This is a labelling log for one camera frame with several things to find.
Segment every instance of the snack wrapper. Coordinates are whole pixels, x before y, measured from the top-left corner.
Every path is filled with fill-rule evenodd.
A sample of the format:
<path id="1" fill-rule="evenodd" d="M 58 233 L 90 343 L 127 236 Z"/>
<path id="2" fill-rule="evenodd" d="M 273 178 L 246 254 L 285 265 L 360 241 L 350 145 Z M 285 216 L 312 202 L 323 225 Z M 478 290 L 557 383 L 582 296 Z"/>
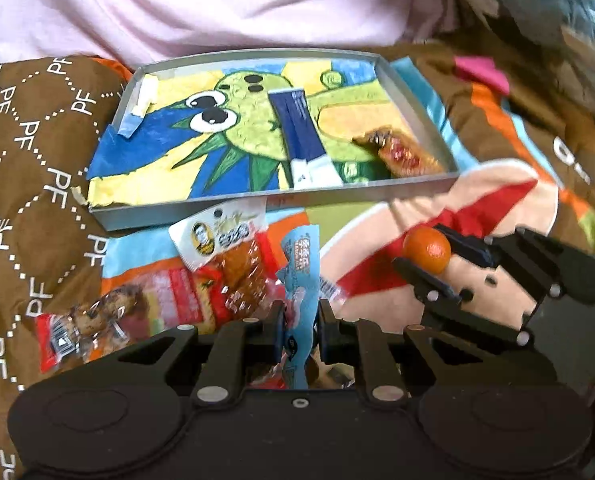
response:
<path id="1" fill-rule="evenodd" d="M 127 283 L 142 290 L 152 335 L 179 324 L 192 324 L 199 334 L 215 332 L 207 281 L 195 276 L 182 261 L 178 266 L 133 276 Z"/>
<path id="2" fill-rule="evenodd" d="M 205 283 L 217 327 L 263 317 L 282 297 L 267 229 L 260 198 L 222 203 L 169 228 L 184 264 Z"/>
<path id="3" fill-rule="evenodd" d="M 40 345 L 40 370 L 57 368 L 65 358 L 89 362 L 149 337 L 142 291 L 124 285 L 92 304 L 79 304 L 68 314 L 40 314 L 35 318 Z"/>
<path id="4" fill-rule="evenodd" d="M 305 365 L 313 349 L 313 324 L 320 296 L 319 227 L 300 226 L 282 240 L 289 264 L 278 271 L 287 300 L 284 346 L 287 388 L 307 389 Z"/>

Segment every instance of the cartoon logo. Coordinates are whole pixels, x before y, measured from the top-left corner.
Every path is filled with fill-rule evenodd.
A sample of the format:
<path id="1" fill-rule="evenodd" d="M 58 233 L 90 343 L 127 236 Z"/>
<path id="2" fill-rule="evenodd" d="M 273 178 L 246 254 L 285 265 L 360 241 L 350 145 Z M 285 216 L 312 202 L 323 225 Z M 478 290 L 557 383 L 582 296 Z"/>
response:
<path id="1" fill-rule="evenodd" d="M 193 240 L 193 246 L 198 253 L 204 254 L 205 256 L 213 254 L 213 251 L 216 248 L 216 242 L 209 226 L 202 222 L 196 223 L 191 230 L 191 239 Z"/>

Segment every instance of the colorful blanket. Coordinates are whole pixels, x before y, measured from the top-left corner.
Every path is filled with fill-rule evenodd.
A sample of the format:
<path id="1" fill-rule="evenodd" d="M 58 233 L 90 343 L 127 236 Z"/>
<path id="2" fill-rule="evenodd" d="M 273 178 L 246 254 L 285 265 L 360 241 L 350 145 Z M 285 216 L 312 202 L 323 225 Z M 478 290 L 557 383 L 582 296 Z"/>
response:
<path id="1" fill-rule="evenodd" d="M 339 316 L 368 317 L 390 331 L 419 319 L 419 304 L 388 262 L 405 231 L 421 222 L 441 221 L 479 236 L 527 224 L 595 251 L 595 123 L 558 93 L 538 62 L 480 30 L 379 52 L 415 91 L 463 175 L 446 195 L 394 202 L 404 224 L 381 203 L 270 218 L 276 240 L 296 225 L 320 226 L 322 272 L 350 296 Z M 5 420 L 18 391 L 42 378 L 33 330 L 40 304 L 43 312 L 64 313 L 78 301 L 94 300 L 117 276 L 161 259 L 145 251 L 123 266 L 109 254 L 100 283 L 102 258 L 113 253 L 115 242 L 107 244 L 108 235 L 87 211 L 60 192 L 73 184 L 86 190 L 95 132 L 111 119 L 122 80 L 99 63 L 68 61 L 72 65 L 53 59 L 5 65 L 0 73 L 0 246 L 8 246 L 0 248 L 0 478 L 22 471 Z M 25 130 L 22 124 L 34 121 L 40 129 Z M 33 145 L 24 140 L 31 137 Z M 183 151 L 178 160 L 189 153 Z M 279 246 L 275 250 L 281 258 Z M 485 277 L 458 258 L 444 275 L 455 286 L 473 286 L 482 300 L 470 308 L 517 325 L 532 301 L 503 272 L 496 271 L 495 288 Z"/>

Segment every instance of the brown blanket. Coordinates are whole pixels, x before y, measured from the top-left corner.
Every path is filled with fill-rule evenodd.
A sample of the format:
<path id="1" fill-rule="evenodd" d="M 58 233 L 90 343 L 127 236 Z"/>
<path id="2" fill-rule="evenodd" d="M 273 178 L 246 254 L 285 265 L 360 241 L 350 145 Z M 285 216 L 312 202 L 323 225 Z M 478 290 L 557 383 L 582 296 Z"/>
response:
<path id="1" fill-rule="evenodd" d="M 0 66 L 0 479 L 22 470 L 6 414 L 41 378 L 35 317 L 100 290 L 106 234 L 70 188 L 86 186 L 123 82 L 84 57 Z"/>
<path id="2" fill-rule="evenodd" d="M 485 30 L 379 52 L 390 60 L 411 57 L 473 157 L 519 158 L 552 182 L 506 128 L 496 82 L 461 73 L 455 57 L 493 59 L 507 77 L 509 106 L 563 185 L 551 234 L 595 250 L 595 123 L 550 85 L 538 61 Z M 41 378 L 34 316 L 63 313 L 100 292 L 107 235 L 70 187 L 86 191 L 86 165 L 121 84 L 112 70 L 81 57 L 0 67 L 0 478 L 22 470 L 6 414 L 18 392 Z"/>

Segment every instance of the blue wrapper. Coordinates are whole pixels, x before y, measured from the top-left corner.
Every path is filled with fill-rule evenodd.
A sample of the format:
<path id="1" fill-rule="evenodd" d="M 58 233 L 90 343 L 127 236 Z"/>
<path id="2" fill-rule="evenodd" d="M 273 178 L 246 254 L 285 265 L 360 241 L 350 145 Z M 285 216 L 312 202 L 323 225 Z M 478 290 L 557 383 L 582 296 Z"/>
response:
<path id="1" fill-rule="evenodd" d="M 287 361 L 284 381 L 287 388 L 305 390 L 305 365 L 313 348 L 313 324 L 320 294 L 320 230 L 316 225 L 300 226 L 282 240 L 289 264 L 278 271 L 286 298 L 293 309 L 287 315 L 284 347 Z"/>
<path id="2" fill-rule="evenodd" d="M 308 111 L 303 88 L 271 90 L 269 100 L 280 120 L 295 189 L 341 186 Z"/>

